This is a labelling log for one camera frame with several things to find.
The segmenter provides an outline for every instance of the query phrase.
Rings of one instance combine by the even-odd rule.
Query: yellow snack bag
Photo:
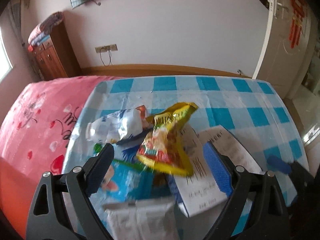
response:
[[[198,109],[195,103],[176,103],[160,114],[146,118],[154,124],[141,144],[137,158],[154,170],[180,176],[192,176],[193,167],[183,150],[180,130]]]

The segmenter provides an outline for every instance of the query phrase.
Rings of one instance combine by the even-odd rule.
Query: blue gripper pad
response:
[[[229,197],[233,192],[233,188],[231,186],[231,174],[223,164],[219,155],[220,154],[217,153],[216,149],[212,147],[210,142],[207,142],[203,146],[204,159],[207,162],[220,191],[226,193]]]
[[[291,173],[290,165],[274,155],[269,156],[269,158],[267,159],[267,163],[277,171],[280,171],[284,174]]]

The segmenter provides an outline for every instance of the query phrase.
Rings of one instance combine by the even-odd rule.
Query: white snack bag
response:
[[[114,240],[179,240],[173,197],[107,204]]]
[[[88,123],[85,138],[94,143],[116,143],[142,133],[141,112],[127,109],[105,115]]]

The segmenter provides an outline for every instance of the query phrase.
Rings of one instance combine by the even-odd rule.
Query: blue snack bag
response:
[[[115,159],[101,183],[101,189],[120,202],[148,199],[153,177],[151,170],[141,164]]]

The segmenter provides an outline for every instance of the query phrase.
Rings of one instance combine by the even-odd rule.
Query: folded blanket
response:
[[[50,38],[50,35],[44,36],[39,42],[37,42],[37,46],[40,46],[42,43],[44,43],[47,39]]]
[[[28,43],[31,44],[33,39],[35,39],[39,34],[42,32],[45,33],[45,35],[48,35],[51,33],[53,27],[60,24],[64,19],[62,12],[55,12],[52,15],[50,15],[47,19],[45,19],[42,23],[39,23],[31,32]]]
[[[44,32],[41,32],[38,36],[36,36],[32,41],[31,45],[35,46],[39,41],[43,39],[44,36],[47,36]]]

